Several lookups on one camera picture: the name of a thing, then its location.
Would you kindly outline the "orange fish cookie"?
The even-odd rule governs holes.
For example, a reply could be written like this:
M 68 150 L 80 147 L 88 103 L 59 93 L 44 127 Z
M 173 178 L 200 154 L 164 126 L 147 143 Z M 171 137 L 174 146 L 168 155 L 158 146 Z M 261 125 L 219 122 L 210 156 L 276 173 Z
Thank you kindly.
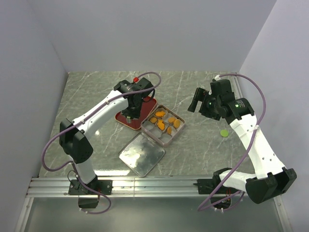
M 163 118 L 166 115 L 166 112 L 164 112 L 164 111 L 157 111 L 157 112 L 155 112 L 154 115 L 156 117 Z

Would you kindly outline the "silver tin lid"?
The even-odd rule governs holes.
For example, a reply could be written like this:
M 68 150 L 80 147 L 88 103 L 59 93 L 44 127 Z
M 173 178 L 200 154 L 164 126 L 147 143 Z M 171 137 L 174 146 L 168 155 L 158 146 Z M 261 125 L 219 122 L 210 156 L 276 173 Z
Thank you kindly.
M 119 159 L 139 177 L 145 177 L 164 157 L 165 149 L 140 132 L 119 152 Z

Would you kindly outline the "round waffle cookie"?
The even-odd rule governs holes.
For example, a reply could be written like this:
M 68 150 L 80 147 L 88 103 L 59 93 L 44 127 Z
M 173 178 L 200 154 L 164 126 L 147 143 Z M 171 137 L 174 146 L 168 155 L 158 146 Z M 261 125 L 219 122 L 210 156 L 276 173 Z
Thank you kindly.
M 179 128 L 180 127 L 180 125 L 181 125 L 181 121 L 179 120 L 179 119 L 175 119 L 174 121 L 173 121 L 173 126 L 174 126 L 174 128 Z

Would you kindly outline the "orange scalloped cookie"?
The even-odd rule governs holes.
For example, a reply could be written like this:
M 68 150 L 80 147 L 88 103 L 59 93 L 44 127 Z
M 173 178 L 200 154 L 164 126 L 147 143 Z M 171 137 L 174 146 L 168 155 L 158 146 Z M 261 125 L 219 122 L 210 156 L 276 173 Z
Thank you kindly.
M 152 117 L 152 118 L 150 118 L 150 121 L 151 121 L 152 123 L 155 123 L 155 122 L 157 121 L 157 118 Z

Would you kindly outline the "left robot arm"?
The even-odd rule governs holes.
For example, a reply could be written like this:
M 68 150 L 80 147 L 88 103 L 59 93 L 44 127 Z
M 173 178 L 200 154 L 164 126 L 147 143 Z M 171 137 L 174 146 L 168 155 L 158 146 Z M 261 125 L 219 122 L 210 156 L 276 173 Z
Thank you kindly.
M 85 194 L 92 194 L 99 189 L 98 177 L 94 172 L 90 159 L 93 153 L 93 148 L 89 141 L 90 138 L 119 112 L 127 118 L 138 119 L 144 98 L 148 97 L 152 91 L 127 96 L 123 94 L 151 87 L 153 87 L 152 83 L 144 77 L 132 83 L 127 80 L 120 81 L 101 102 L 83 116 L 75 118 L 72 122 L 64 119 L 60 123 L 59 131 L 62 132 L 82 122 L 80 126 L 61 135 L 59 144 L 73 161 L 78 176 L 81 179 L 80 189 Z

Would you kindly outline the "pink cookie tin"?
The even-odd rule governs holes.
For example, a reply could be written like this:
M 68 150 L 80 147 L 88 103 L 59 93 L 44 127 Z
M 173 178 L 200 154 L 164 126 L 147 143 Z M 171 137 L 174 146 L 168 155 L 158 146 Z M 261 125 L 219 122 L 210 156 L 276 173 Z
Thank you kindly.
M 164 105 L 158 105 L 141 123 L 141 130 L 167 147 L 184 129 L 185 120 Z

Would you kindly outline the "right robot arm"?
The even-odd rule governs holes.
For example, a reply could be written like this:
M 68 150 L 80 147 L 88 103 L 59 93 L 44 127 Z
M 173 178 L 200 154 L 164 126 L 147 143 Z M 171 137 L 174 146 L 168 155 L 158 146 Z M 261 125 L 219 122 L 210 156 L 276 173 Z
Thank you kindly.
M 246 152 L 241 158 L 249 157 L 254 173 L 237 171 L 239 161 L 234 168 L 224 168 L 214 172 L 212 183 L 203 186 L 212 197 L 228 189 L 248 194 L 256 204 L 284 194 L 294 183 L 297 174 L 293 168 L 288 169 L 277 157 L 260 129 L 261 118 L 245 98 L 236 98 L 228 79 L 216 76 L 210 83 L 210 90 L 198 87 L 189 112 L 196 110 L 201 102 L 199 113 L 209 119 L 225 119 L 240 138 Z

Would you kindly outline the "green round cookie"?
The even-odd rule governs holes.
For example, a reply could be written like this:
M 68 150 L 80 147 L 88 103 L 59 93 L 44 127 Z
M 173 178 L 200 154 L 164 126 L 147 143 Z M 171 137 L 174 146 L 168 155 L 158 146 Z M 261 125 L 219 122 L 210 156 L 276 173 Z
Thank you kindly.
M 229 136 L 229 132 L 228 132 L 228 130 L 221 130 L 221 131 L 220 131 L 220 135 L 221 135 L 222 137 L 228 137 L 228 136 Z

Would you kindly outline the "orange round cookie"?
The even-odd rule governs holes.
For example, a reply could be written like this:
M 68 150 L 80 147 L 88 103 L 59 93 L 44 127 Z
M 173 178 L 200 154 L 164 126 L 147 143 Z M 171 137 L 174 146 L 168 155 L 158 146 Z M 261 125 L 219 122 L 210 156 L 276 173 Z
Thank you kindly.
M 169 119 L 168 119 L 168 123 L 173 123 L 175 121 L 175 118 L 174 117 L 170 117 Z

